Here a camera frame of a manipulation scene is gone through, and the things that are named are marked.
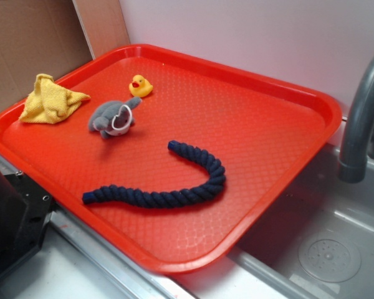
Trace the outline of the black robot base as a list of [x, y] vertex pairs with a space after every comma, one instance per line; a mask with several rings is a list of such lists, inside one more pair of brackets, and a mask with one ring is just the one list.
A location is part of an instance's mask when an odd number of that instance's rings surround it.
[[24, 173], [0, 171], [0, 279], [40, 251], [52, 196]]

